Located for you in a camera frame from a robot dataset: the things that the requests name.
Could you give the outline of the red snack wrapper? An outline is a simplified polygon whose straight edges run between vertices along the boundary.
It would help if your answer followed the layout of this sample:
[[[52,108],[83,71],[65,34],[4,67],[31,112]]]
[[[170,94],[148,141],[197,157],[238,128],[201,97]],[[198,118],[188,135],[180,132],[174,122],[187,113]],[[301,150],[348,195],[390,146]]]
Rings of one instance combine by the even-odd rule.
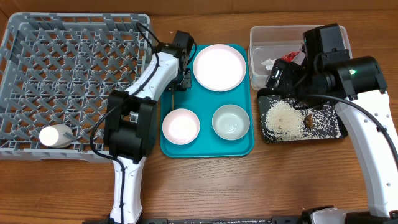
[[[294,58],[296,56],[298,56],[301,53],[301,51],[297,51],[297,52],[289,52],[287,54],[285,54],[284,56],[281,57],[281,59],[287,63],[290,63],[294,60]]]

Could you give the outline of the white tissue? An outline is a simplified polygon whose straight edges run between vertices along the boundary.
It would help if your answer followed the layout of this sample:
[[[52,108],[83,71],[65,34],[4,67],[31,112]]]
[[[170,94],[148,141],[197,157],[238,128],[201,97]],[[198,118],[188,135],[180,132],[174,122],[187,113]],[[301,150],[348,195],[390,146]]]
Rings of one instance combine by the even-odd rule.
[[[270,59],[270,58],[269,58],[269,59],[263,61],[263,62],[261,63],[261,65],[262,65],[266,70],[271,71],[272,68],[273,68],[273,66],[274,66],[274,64],[275,64],[275,61],[276,61],[276,59]]]

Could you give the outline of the small white pink plate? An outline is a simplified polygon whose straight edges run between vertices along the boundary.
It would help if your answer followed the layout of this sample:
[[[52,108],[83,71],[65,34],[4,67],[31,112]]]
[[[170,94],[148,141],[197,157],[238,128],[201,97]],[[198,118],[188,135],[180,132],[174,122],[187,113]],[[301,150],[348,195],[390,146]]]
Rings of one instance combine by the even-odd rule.
[[[186,145],[198,136],[200,121],[197,115],[188,109],[175,109],[164,118],[162,132],[172,144]]]

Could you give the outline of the bowl of rice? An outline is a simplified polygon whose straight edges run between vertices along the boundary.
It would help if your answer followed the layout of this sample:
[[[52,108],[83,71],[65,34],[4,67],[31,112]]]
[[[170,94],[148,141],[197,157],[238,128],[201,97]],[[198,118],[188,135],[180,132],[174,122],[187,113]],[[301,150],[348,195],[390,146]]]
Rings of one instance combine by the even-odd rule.
[[[250,118],[238,105],[220,106],[213,114],[212,128],[222,139],[235,141],[241,139],[250,128]]]

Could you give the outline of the white cup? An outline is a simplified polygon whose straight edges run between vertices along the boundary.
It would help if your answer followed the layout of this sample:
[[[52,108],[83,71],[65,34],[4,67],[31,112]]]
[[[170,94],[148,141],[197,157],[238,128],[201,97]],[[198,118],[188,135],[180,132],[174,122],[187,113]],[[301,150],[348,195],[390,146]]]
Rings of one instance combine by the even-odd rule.
[[[72,140],[64,134],[73,134],[72,129],[64,124],[56,124],[44,127],[39,133],[39,141],[47,147],[64,148],[71,144]]]

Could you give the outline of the wooden chopstick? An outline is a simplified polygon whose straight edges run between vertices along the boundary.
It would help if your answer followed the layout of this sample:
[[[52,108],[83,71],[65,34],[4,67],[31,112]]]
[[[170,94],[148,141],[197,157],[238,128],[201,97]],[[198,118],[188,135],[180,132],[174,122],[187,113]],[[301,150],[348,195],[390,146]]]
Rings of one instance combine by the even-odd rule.
[[[174,110],[174,108],[175,108],[175,93],[174,92],[172,92],[172,111]]]

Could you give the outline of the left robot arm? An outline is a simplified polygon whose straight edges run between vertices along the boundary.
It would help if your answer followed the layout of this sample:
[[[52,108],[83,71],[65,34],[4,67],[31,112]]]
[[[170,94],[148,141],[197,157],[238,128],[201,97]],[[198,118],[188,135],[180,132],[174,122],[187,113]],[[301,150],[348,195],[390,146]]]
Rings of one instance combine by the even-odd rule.
[[[157,135],[157,102],[164,91],[185,91],[191,87],[187,66],[196,46],[193,39],[159,43],[139,79],[108,96],[102,122],[104,143],[115,171],[111,223],[137,223],[141,218],[142,170]]]

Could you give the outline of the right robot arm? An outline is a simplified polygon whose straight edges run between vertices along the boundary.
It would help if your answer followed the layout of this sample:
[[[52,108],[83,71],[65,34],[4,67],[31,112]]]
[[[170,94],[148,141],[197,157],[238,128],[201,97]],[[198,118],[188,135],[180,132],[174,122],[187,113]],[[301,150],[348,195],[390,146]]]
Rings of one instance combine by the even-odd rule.
[[[397,223],[397,133],[389,114],[387,83],[375,58],[330,59],[318,54],[306,66],[278,59],[257,96],[331,103],[361,165],[366,212],[314,208],[302,213],[302,223]]]

